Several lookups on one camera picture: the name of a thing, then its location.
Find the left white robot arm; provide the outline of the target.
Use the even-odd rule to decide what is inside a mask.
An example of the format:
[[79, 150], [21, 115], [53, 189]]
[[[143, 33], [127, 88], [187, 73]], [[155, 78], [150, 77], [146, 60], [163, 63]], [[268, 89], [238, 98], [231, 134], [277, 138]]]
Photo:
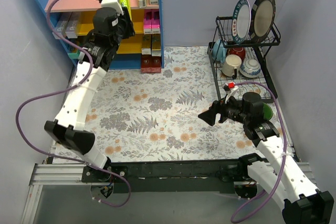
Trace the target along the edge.
[[135, 35], [126, 7], [119, 14], [112, 7], [103, 7], [93, 17], [93, 29], [83, 41], [76, 75], [75, 89], [69, 91], [60, 112], [45, 123], [45, 131], [60, 145], [73, 151], [84, 162], [95, 166], [93, 175], [100, 182], [111, 178], [109, 159], [95, 146], [95, 135], [84, 130], [87, 112], [97, 88], [119, 49], [123, 39]]

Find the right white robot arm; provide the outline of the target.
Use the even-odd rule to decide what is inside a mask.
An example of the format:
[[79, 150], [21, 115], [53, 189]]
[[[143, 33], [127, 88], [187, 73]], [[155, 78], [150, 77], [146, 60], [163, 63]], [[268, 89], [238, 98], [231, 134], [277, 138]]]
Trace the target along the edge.
[[259, 94], [247, 92], [241, 102], [227, 95], [198, 117], [213, 126], [218, 114], [221, 123], [227, 119], [241, 123], [245, 135], [268, 161], [251, 158], [238, 166], [237, 173], [242, 180], [253, 179], [263, 188], [277, 203], [285, 223], [330, 223], [332, 195], [321, 191], [284, 149], [284, 139], [264, 116]]

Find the plain silver toothpaste box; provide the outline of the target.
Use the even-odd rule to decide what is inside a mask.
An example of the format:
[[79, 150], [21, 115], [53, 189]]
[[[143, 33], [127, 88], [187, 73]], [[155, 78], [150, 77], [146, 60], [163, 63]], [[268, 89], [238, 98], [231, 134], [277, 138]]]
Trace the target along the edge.
[[58, 35], [64, 38], [66, 37], [66, 28], [67, 28], [70, 16], [71, 16], [71, 12], [61, 13], [60, 19], [58, 20], [56, 27], [55, 27], [56, 32], [52, 33], [55, 39], [57, 40], [60, 39]]

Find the pink toothpaste box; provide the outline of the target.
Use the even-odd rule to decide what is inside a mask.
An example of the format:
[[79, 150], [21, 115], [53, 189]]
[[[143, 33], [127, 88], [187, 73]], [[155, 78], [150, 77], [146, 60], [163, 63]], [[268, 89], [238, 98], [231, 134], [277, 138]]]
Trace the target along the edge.
[[160, 12], [159, 12], [158, 9], [153, 9], [152, 10], [151, 30], [152, 30], [152, 34], [160, 34], [161, 33]]
[[152, 34], [152, 10], [146, 9], [143, 18], [143, 33]]

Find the silver blue R.O box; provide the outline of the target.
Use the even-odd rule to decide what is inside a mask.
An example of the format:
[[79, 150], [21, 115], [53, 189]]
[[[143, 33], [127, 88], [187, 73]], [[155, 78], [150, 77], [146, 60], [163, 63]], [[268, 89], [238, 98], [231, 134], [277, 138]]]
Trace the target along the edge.
[[154, 57], [161, 56], [161, 36], [160, 34], [152, 34], [151, 37], [151, 55]]

